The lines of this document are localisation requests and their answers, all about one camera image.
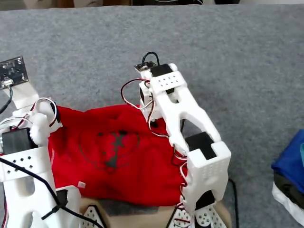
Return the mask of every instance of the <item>cardboard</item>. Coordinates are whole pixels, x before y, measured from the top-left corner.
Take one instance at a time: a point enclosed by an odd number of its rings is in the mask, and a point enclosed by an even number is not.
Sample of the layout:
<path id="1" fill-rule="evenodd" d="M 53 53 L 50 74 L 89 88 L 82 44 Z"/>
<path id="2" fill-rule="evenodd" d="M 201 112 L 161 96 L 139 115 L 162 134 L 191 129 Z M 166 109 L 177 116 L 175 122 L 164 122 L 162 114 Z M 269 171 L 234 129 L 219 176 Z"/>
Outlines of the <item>cardboard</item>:
<path id="1" fill-rule="evenodd" d="M 159 207 L 157 212 L 153 214 L 108 216 L 98 201 L 88 198 L 81 199 L 80 211 L 84 213 L 91 204 L 97 205 L 109 228 L 166 228 L 174 211 L 174 207 Z M 230 213 L 224 204 L 218 202 L 214 208 L 222 218 L 226 227 L 232 228 Z"/>

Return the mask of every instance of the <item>perforated plate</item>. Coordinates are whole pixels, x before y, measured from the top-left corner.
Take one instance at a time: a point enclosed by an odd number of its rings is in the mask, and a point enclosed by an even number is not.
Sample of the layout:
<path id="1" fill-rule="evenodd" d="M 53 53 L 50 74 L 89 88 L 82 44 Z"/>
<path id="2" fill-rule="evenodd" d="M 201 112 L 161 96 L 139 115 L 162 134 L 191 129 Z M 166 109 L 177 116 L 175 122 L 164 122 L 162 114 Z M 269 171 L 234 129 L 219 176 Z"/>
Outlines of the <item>perforated plate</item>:
<path id="1" fill-rule="evenodd" d="M 179 71 L 153 77 L 150 81 L 153 94 L 159 94 L 172 88 L 176 88 L 187 83 Z"/>
<path id="2" fill-rule="evenodd" d="M 87 208 L 86 212 L 84 213 L 84 216 L 96 221 L 103 228 L 107 228 L 103 218 L 101 217 L 101 215 L 99 213 L 98 208 L 95 205 L 89 206 Z M 96 226 L 93 223 L 90 223 L 90 222 L 85 221 L 85 220 L 81 220 L 80 228 L 96 228 Z"/>
<path id="3" fill-rule="evenodd" d="M 27 151 L 8 154 L 2 156 L 2 158 L 33 173 L 43 173 L 51 169 L 48 149 L 46 147 L 38 147 Z M 3 163 L 0 164 L 0 167 L 1 166 L 3 167 L 3 172 L 0 174 L 2 182 L 27 176 L 27 174 Z"/>
<path id="4" fill-rule="evenodd" d="M 188 228 L 189 223 L 178 221 L 176 219 L 184 219 L 190 221 L 190 215 L 185 210 L 176 209 L 170 224 L 167 228 Z"/>
<path id="5" fill-rule="evenodd" d="M 214 207 L 207 207 L 197 210 L 195 213 L 197 223 L 203 228 L 211 224 L 213 228 L 226 228 L 225 223 L 215 211 Z"/>
<path id="6" fill-rule="evenodd" d="M 190 215 L 184 210 L 181 211 L 176 209 L 171 221 L 167 225 L 167 228 L 226 228 L 225 223 L 215 211 L 213 206 L 197 210 L 195 212 L 195 218 L 197 221 L 196 225 L 194 221 L 192 221 L 190 226 L 189 223 L 177 221 L 176 219 L 190 220 Z"/>

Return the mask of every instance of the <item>circuit board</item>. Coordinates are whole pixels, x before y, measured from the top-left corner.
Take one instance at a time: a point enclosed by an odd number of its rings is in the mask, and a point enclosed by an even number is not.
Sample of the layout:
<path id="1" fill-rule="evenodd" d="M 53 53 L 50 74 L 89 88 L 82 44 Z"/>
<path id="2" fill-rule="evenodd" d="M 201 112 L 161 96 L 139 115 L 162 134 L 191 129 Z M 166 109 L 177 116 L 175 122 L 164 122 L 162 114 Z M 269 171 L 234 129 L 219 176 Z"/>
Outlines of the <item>circuit board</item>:
<path id="1" fill-rule="evenodd" d="M 22 56 L 0 62 L 0 89 L 28 82 L 28 74 Z"/>

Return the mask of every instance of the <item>printed graphic on cloth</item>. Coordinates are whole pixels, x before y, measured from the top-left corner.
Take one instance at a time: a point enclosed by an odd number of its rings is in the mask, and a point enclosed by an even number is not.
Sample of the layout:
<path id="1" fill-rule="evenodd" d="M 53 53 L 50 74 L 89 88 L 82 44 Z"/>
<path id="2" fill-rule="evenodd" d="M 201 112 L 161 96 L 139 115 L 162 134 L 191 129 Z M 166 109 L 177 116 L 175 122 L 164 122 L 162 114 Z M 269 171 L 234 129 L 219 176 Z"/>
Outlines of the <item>printed graphic on cloth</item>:
<path id="1" fill-rule="evenodd" d="M 171 163 L 173 149 L 168 139 L 151 133 L 139 110 L 116 105 L 59 111 L 64 127 L 49 138 L 56 188 L 83 182 L 84 197 L 145 206 L 179 202 L 183 179 Z M 156 131 L 166 133 L 163 120 L 157 125 Z"/>

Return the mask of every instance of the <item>blue fabric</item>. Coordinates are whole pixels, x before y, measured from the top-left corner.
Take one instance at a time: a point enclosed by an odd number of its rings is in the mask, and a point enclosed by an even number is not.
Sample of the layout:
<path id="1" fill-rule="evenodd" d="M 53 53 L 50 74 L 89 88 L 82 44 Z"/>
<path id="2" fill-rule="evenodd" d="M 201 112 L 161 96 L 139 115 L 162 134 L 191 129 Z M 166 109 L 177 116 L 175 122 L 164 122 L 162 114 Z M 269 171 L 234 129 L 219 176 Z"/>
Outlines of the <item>blue fabric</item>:
<path id="1" fill-rule="evenodd" d="M 304 143 L 304 130 L 299 130 L 281 156 L 271 168 L 289 179 L 300 192 L 304 193 L 304 167 L 301 146 Z"/>

